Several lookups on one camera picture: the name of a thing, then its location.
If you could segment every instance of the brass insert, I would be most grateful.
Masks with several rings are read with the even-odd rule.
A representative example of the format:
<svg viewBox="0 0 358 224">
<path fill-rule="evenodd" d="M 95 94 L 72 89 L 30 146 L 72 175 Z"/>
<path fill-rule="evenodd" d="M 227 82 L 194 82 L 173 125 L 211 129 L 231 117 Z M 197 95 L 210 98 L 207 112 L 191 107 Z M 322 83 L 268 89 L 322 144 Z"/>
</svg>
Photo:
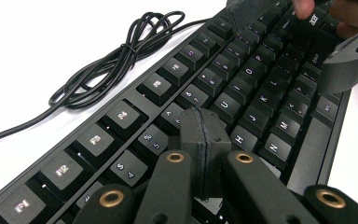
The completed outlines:
<svg viewBox="0 0 358 224">
<path fill-rule="evenodd" d="M 347 205 L 343 198 L 328 189 L 318 189 L 316 191 L 316 197 L 319 201 L 330 207 L 343 208 Z"/>
<path fill-rule="evenodd" d="M 238 153 L 235 157 L 237 161 L 243 162 L 243 163 L 251 163 L 253 161 L 253 157 L 246 153 Z"/>
<path fill-rule="evenodd" d="M 113 201 L 108 200 L 107 197 L 112 194 L 116 195 L 117 197 Z M 123 201 L 123 199 L 124 199 L 123 192 L 121 192 L 120 190 L 117 190 L 117 189 L 112 189 L 112 190 L 105 192 L 103 195 L 101 195 L 100 204 L 103 207 L 114 207 L 116 205 L 119 205 Z"/>
<path fill-rule="evenodd" d="M 181 162 L 185 157 L 181 153 L 173 152 L 167 156 L 167 160 L 170 162 Z"/>
</svg>

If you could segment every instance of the human hand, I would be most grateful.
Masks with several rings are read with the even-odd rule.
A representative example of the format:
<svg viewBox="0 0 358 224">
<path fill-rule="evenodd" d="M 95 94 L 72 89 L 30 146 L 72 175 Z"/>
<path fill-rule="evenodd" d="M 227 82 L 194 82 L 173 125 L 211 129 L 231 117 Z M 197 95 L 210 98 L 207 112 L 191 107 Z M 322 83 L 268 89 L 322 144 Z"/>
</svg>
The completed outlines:
<svg viewBox="0 0 358 224">
<path fill-rule="evenodd" d="M 312 13 L 313 0 L 292 0 L 296 15 L 305 20 Z M 334 0 L 330 7 L 330 15 L 339 20 L 337 34 L 349 38 L 358 33 L 358 0 Z"/>
</svg>

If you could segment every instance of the black cable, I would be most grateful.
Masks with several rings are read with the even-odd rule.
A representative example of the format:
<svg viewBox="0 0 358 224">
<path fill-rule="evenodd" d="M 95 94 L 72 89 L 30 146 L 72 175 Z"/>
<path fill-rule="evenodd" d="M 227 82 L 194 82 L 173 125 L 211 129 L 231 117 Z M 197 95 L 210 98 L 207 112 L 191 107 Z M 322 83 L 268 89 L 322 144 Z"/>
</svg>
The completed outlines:
<svg viewBox="0 0 358 224">
<path fill-rule="evenodd" d="M 171 22 L 169 20 L 171 16 L 180 17 Z M 121 81 L 137 61 L 161 49 L 174 34 L 189 26 L 207 21 L 193 21 L 173 30 L 184 18 L 185 13 L 181 11 L 170 12 L 166 15 L 146 12 L 141 19 L 132 23 L 124 44 L 100 60 L 77 71 L 65 85 L 50 97 L 48 100 L 50 108 L 48 110 L 19 126 L 0 132 L 0 139 L 36 125 L 62 106 L 68 109 L 80 109 L 95 105 Z M 147 32 L 146 29 L 150 28 L 151 30 L 148 31 L 146 37 L 141 39 L 143 33 Z M 94 78 L 102 75 L 105 75 L 105 77 L 95 86 L 88 85 Z"/>
</svg>

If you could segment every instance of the black keyboard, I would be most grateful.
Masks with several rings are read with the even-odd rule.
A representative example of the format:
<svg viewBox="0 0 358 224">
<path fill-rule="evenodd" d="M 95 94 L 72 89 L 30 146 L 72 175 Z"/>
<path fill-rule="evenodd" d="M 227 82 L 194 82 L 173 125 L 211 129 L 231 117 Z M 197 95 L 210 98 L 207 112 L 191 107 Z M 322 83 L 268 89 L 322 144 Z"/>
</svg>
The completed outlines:
<svg viewBox="0 0 358 224">
<path fill-rule="evenodd" d="M 0 223 L 71 223 L 102 186 L 141 188 L 192 106 L 218 114 L 235 149 L 294 194 L 325 184 L 350 96 L 316 92 L 340 42 L 328 7 L 299 21 L 278 0 L 240 30 L 223 9 L 2 189 Z M 225 223 L 221 202 L 194 199 L 194 222 Z"/>
</svg>

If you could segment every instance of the keycap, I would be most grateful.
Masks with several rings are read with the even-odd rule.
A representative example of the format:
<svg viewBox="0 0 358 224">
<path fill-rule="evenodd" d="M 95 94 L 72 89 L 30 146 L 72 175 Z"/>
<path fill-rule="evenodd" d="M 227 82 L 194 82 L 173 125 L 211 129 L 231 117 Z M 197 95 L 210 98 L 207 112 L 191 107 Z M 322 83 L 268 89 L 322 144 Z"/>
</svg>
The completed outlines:
<svg viewBox="0 0 358 224">
<path fill-rule="evenodd" d="M 194 85 L 212 97 L 225 87 L 226 82 L 209 68 L 205 68 L 194 80 Z"/>
<path fill-rule="evenodd" d="M 179 135 L 180 114 L 184 111 L 176 103 L 171 103 L 157 118 L 156 122 L 171 135 Z"/>
<path fill-rule="evenodd" d="M 176 102 L 184 109 L 189 109 L 191 106 L 205 108 L 212 102 L 212 98 L 193 84 L 190 84 L 180 93 Z"/>
<path fill-rule="evenodd" d="M 280 171 L 283 171 L 287 166 L 291 151 L 292 147 L 290 145 L 271 133 L 264 146 L 257 153 L 266 161 L 275 165 Z"/>
<path fill-rule="evenodd" d="M 337 112 L 338 106 L 321 96 L 316 105 L 315 113 L 312 116 L 332 128 L 336 120 Z"/>
<path fill-rule="evenodd" d="M 245 128 L 256 137 L 263 137 L 269 124 L 269 116 L 265 115 L 254 106 L 249 105 L 243 116 L 238 120 L 241 127 Z"/>
<path fill-rule="evenodd" d="M 231 24 L 221 18 L 214 21 L 209 29 L 225 40 L 229 39 L 233 34 Z"/>
<path fill-rule="evenodd" d="M 74 142 L 74 149 L 82 154 L 94 167 L 101 167 L 122 145 L 113 133 L 93 124 Z"/>
<path fill-rule="evenodd" d="M 219 49 L 216 41 L 204 33 L 199 34 L 190 44 L 201 51 L 207 58 L 210 58 Z"/>
<path fill-rule="evenodd" d="M 253 88 L 257 88 L 266 73 L 267 67 L 251 58 L 243 65 L 241 70 L 236 74 L 236 77 L 249 83 Z"/>
<path fill-rule="evenodd" d="M 37 176 L 62 201 L 66 201 L 91 175 L 89 166 L 67 149 L 45 165 Z"/>
<path fill-rule="evenodd" d="M 101 187 L 103 187 L 103 183 L 101 183 L 100 181 L 96 181 L 95 183 L 93 183 L 91 185 L 91 187 L 89 187 L 86 192 L 76 201 L 75 205 L 74 205 L 74 210 L 77 213 L 80 209 L 82 209 L 84 207 L 84 205 L 89 201 L 89 199 L 91 198 L 91 195 L 97 191 L 97 189 L 100 189 Z"/>
<path fill-rule="evenodd" d="M 175 58 L 169 59 L 158 70 L 158 74 L 167 79 L 173 86 L 182 86 L 192 75 L 187 66 Z"/>
<path fill-rule="evenodd" d="M 264 114 L 272 118 L 275 112 L 278 110 L 280 99 L 267 91 L 266 89 L 260 89 L 255 95 L 254 100 L 251 102 L 256 108 L 263 111 Z"/>
<path fill-rule="evenodd" d="M 243 64 L 243 62 L 245 62 L 249 53 L 246 49 L 243 49 L 241 46 L 231 42 L 223 50 L 222 55 L 227 57 L 239 67 Z"/>
<path fill-rule="evenodd" d="M 124 150 L 123 154 L 110 166 L 107 176 L 114 181 L 134 187 L 147 171 L 147 166 L 132 152 Z"/>
<path fill-rule="evenodd" d="M 281 111 L 295 122 L 302 124 L 307 115 L 308 108 L 306 104 L 297 100 L 297 98 L 289 96 L 284 102 Z"/>
<path fill-rule="evenodd" d="M 252 86 L 237 76 L 232 78 L 224 89 L 224 92 L 227 95 L 231 96 L 241 105 L 246 105 L 248 103 L 252 91 Z"/>
<path fill-rule="evenodd" d="M 222 92 L 211 105 L 210 109 L 229 126 L 232 126 L 241 112 L 241 104 Z"/>
<path fill-rule="evenodd" d="M 235 144 L 236 149 L 254 152 L 258 139 L 252 133 L 237 125 L 229 136 L 231 141 Z"/>
<path fill-rule="evenodd" d="M 152 124 L 139 135 L 135 147 L 147 159 L 157 162 L 158 156 L 168 147 L 168 135 Z"/>
<path fill-rule="evenodd" d="M 207 60 L 201 51 L 191 45 L 182 48 L 175 58 L 192 71 L 197 71 Z"/>
<path fill-rule="evenodd" d="M 0 203 L 0 223 L 46 223 L 61 204 L 31 180 Z"/>
<path fill-rule="evenodd" d="M 237 71 L 237 66 L 235 63 L 233 63 L 222 54 L 217 55 L 217 57 L 213 59 L 212 63 L 210 63 L 208 68 L 225 81 L 229 81 Z"/>
<path fill-rule="evenodd" d="M 290 146 L 294 146 L 300 131 L 300 125 L 286 115 L 280 114 L 271 131 Z"/>
<path fill-rule="evenodd" d="M 138 131 L 146 120 L 146 116 L 141 111 L 125 101 L 118 102 L 103 117 L 109 129 L 123 139 L 128 139 Z"/>
<path fill-rule="evenodd" d="M 137 90 L 156 105 L 162 106 L 175 93 L 176 88 L 165 78 L 154 73 L 142 82 Z"/>
</svg>

